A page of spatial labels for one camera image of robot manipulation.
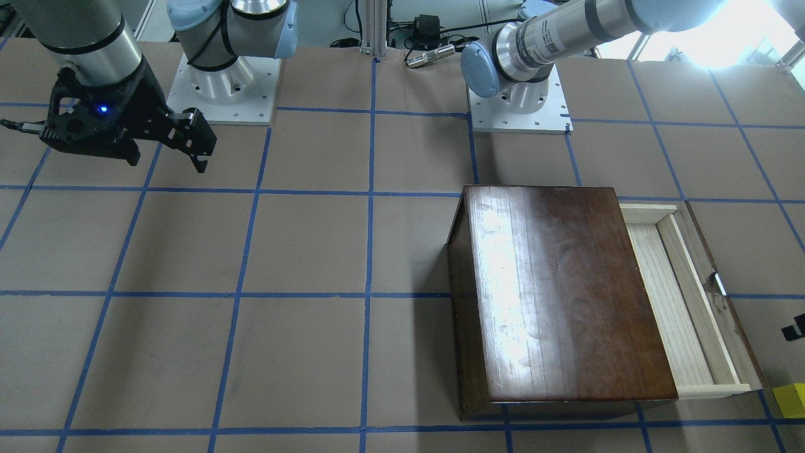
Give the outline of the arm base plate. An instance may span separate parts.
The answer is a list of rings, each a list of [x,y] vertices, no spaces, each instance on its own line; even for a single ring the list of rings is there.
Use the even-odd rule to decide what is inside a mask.
[[[196,107],[210,125],[270,126],[282,61],[239,57],[230,68],[205,72],[182,55],[167,105],[176,112]]]
[[[568,135],[574,131],[560,71],[537,83],[521,83],[503,89],[492,98],[481,98],[467,89],[472,131]]]

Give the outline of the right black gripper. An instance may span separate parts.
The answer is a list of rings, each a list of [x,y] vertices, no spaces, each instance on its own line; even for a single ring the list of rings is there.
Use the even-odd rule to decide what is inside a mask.
[[[205,173],[218,142],[199,109],[176,113],[167,106],[146,60],[122,81],[103,87],[83,85],[77,66],[64,64],[38,136],[55,151],[125,160],[132,167],[141,157],[135,141],[151,140],[183,152],[198,173]]]

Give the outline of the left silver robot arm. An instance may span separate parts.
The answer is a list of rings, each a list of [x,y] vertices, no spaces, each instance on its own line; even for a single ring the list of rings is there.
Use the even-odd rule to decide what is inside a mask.
[[[493,98],[538,83],[555,62],[639,31],[683,32],[710,22],[721,1],[571,1],[515,22],[468,44],[460,68],[468,89]]]

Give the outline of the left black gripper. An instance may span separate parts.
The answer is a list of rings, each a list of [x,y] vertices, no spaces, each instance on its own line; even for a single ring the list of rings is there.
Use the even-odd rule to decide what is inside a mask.
[[[805,313],[794,316],[792,324],[782,327],[782,335],[785,341],[793,342],[804,338],[805,333]]]

